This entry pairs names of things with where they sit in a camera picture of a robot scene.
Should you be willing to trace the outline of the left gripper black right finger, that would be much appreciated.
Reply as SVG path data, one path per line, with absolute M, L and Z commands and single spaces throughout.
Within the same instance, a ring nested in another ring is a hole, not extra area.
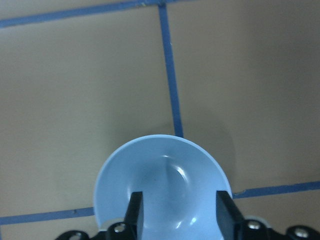
M 244 216 L 227 191 L 216 192 L 216 220 L 224 240 L 240 240 Z

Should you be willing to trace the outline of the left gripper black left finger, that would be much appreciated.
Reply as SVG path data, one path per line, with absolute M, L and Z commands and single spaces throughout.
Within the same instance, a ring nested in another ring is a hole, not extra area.
M 144 229 L 144 197 L 142 191 L 130 196 L 124 222 L 128 240 L 141 240 Z

